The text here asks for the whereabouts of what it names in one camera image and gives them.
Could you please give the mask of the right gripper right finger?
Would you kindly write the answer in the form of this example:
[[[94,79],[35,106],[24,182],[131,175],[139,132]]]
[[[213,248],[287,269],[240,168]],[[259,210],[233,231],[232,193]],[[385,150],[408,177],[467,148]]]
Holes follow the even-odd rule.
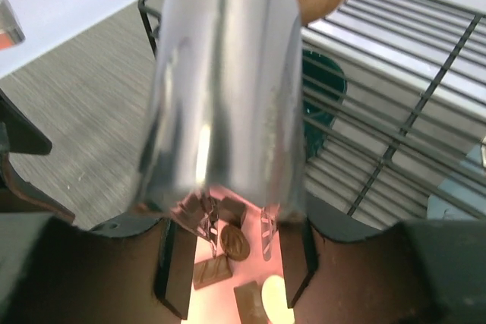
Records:
[[[380,231],[307,195],[279,223],[298,323],[483,323],[485,223],[411,220]]]

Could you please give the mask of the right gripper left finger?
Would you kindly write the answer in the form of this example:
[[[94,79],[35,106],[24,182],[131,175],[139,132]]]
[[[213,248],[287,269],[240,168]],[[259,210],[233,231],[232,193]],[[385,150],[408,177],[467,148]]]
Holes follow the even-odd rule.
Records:
[[[179,323],[197,239],[121,214],[85,231],[48,213],[1,217],[3,323]]]

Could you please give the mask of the metal tongs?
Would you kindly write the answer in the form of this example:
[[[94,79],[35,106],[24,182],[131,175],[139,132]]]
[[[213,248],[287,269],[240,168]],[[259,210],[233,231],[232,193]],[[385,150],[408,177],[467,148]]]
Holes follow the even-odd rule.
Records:
[[[297,0],[164,0],[133,201],[215,241],[224,188],[277,222],[301,218],[304,136]]]

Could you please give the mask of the brown bar chocolate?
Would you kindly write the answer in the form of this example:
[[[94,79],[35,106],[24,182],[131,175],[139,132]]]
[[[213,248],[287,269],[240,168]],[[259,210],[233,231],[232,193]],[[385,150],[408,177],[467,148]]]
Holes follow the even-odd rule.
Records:
[[[229,259],[221,254],[194,264],[193,286],[195,290],[214,285],[232,277]]]

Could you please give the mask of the round embossed chocolate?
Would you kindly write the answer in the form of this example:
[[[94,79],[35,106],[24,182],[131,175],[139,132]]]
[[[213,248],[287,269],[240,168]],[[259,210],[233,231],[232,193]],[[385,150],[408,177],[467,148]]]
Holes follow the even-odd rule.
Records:
[[[219,236],[221,248],[231,260],[241,262],[250,254],[250,244],[241,229],[225,225]]]

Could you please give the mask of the white oval chocolate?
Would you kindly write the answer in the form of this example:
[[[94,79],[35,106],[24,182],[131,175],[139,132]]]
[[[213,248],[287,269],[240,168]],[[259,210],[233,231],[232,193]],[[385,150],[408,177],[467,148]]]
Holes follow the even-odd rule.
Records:
[[[287,306],[284,278],[271,275],[265,279],[261,288],[262,304],[268,320],[272,324],[294,324],[292,308]]]

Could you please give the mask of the light blue mug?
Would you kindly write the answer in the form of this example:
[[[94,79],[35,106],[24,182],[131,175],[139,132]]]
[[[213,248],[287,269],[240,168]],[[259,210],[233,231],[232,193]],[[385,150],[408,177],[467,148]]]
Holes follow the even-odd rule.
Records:
[[[462,167],[471,169],[474,173],[479,174],[485,180],[485,148],[480,145],[475,146],[467,155],[466,159],[460,162]],[[438,188],[453,197],[463,201],[468,206],[476,208],[478,211],[485,213],[485,188],[481,185],[475,185],[474,188],[480,190],[480,193],[474,192],[469,185],[472,182],[465,180],[465,186],[459,184],[456,179],[462,179],[456,173],[452,173],[448,179],[443,180]],[[445,219],[445,220],[474,220],[475,218],[463,210],[451,205],[437,196],[430,196],[427,208],[428,219]]]

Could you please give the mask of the dark green mug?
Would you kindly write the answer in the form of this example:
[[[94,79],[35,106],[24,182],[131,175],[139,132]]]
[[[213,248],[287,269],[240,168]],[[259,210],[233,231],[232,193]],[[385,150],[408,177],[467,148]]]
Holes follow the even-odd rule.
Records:
[[[304,87],[305,153],[311,159],[323,149],[327,132],[333,127],[336,107],[347,91],[347,80],[332,59],[311,50],[302,52]]]

